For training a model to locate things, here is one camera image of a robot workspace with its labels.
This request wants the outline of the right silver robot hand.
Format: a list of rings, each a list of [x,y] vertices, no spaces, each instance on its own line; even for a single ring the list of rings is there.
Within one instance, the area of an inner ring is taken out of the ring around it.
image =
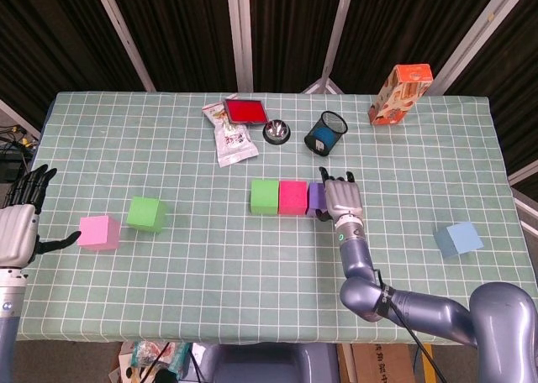
[[[345,215],[351,215],[361,221],[364,218],[361,195],[355,177],[347,171],[346,178],[330,176],[328,171],[319,167],[324,186],[326,209],[317,209],[316,217],[322,222],[333,220],[335,223]]]

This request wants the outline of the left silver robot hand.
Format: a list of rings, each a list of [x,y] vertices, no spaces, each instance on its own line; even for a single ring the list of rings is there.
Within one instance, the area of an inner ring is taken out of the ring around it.
[[[82,235],[75,231],[62,240],[43,242],[38,233],[40,214],[56,168],[42,165],[17,179],[1,204],[1,267],[23,269],[38,254],[62,250]]]

